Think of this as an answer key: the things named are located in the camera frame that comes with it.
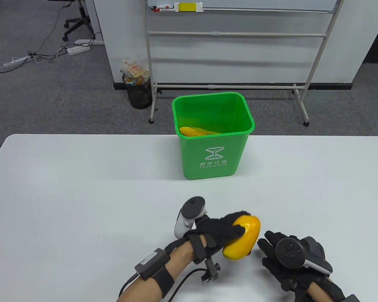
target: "power strip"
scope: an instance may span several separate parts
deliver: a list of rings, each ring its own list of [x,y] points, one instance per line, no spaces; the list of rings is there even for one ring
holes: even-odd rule
[[[16,65],[20,65],[20,64],[24,63],[24,61],[28,61],[29,59],[33,59],[33,57],[26,56],[26,57],[19,58],[19,59],[13,59],[13,60],[11,60],[11,62],[4,63],[3,65],[5,67],[16,66]]]
[[[74,54],[77,54],[77,53],[80,53],[80,52],[86,52],[87,50],[90,50],[91,47],[89,46],[76,46],[76,47],[72,47],[72,48],[67,48],[67,52],[69,55],[74,55]]]

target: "gray carpet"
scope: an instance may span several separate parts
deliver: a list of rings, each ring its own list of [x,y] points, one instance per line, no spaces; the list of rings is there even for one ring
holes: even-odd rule
[[[0,65],[36,50],[49,34],[62,3],[0,0]],[[64,19],[77,17],[76,4],[64,9],[42,53],[56,53]],[[90,38],[81,28],[70,40]],[[26,63],[0,75],[0,146],[13,133],[173,134],[171,102],[199,91],[165,91],[155,123],[150,108],[133,109],[124,91],[112,89],[104,46],[65,55],[55,62]],[[303,127],[290,92],[247,91],[255,135],[378,135],[378,65],[364,64],[351,91],[314,91],[306,100],[311,125]]]

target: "whiteboard stand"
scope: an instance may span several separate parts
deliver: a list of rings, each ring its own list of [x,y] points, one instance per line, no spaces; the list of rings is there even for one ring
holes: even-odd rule
[[[147,44],[147,56],[148,56],[148,64],[150,69],[150,79],[151,79],[151,93],[152,93],[152,106],[151,106],[151,113],[149,123],[154,123],[154,111],[156,106],[156,96],[157,96],[157,89],[159,88],[186,88],[186,89],[193,89],[193,88],[202,88],[202,89],[264,89],[264,90],[292,90],[297,104],[300,108],[301,115],[304,119],[304,126],[308,127],[310,125],[310,119],[308,117],[308,113],[304,106],[304,100],[307,96],[308,89],[311,85],[312,78],[316,72],[316,68],[319,64],[319,61],[322,57],[322,54],[325,50],[327,42],[329,40],[330,34],[335,26],[337,17],[339,16],[340,9],[343,6],[344,0],[339,0],[338,5],[335,7],[333,12],[323,12],[323,11],[303,11],[303,10],[265,10],[265,9],[249,9],[249,8],[204,8],[204,10],[221,10],[221,11],[255,11],[255,12],[263,12],[263,11],[275,11],[275,12],[297,12],[297,13],[325,13],[325,14],[332,14],[332,18],[330,19],[328,28],[324,33],[258,33],[258,32],[219,32],[219,31],[212,31],[212,32],[184,32],[184,31],[150,31],[148,29],[147,23],[147,0],[143,1],[143,18],[144,18],[144,29],[146,34],[146,44]],[[314,60],[314,63],[311,67],[311,71],[308,75],[307,81],[305,85],[299,86],[294,84],[293,86],[279,86],[279,85],[207,85],[207,84],[196,84],[196,85],[185,85],[185,84],[177,84],[177,85],[169,85],[169,84],[158,84],[156,79],[153,76],[153,67],[152,67],[152,57],[151,57],[151,49],[150,49],[150,38],[149,36],[242,36],[242,37],[250,37],[250,38],[260,38],[260,37],[269,37],[269,38],[279,38],[279,37],[286,37],[286,38],[300,38],[300,37],[313,37],[313,38],[323,38],[322,43],[319,47],[318,53]]]

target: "yellow object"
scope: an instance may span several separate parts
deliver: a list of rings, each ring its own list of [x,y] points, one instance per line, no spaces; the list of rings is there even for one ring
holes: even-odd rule
[[[239,260],[248,256],[261,231],[261,221],[256,216],[244,215],[235,220],[233,226],[240,225],[245,228],[241,238],[228,243],[222,250],[222,254],[228,260]]]
[[[180,12],[195,12],[196,7],[196,3],[179,3]]]
[[[185,135],[186,137],[201,137],[205,135],[219,134],[218,132],[207,131],[195,127],[180,127],[179,132]]]

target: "office chair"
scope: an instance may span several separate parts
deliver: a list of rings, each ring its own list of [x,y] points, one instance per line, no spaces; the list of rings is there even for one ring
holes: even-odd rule
[[[57,2],[62,2],[64,0],[48,0],[48,1],[57,1]],[[75,2],[76,0],[66,0],[67,2],[70,2],[70,3],[73,3]],[[64,36],[62,37],[62,40],[63,41],[67,41],[68,40],[68,35],[70,33],[72,33],[73,31],[75,31],[76,29],[78,29],[80,26],[87,26],[88,30],[90,31],[90,33],[92,34],[92,38],[95,39],[95,33],[94,33],[94,30],[92,29],[92,26],[90,24],[90,19],[89,19],[89,16],[85,14],[85,11],[84,11],[84,7],[83,5],[81,4],[81,0],[77,0],[78,2],[78,7],[79,7],[79,10],[80,10],[80,15],[81,17],[79,18],[74,18],[74,19],[68,19],[65,21],[64,23],[64,28],[69,28],[70,27],[70,23],[74,23],[73,26],[71,26],[70,29],[68,29],[65,33],[64,33]]]

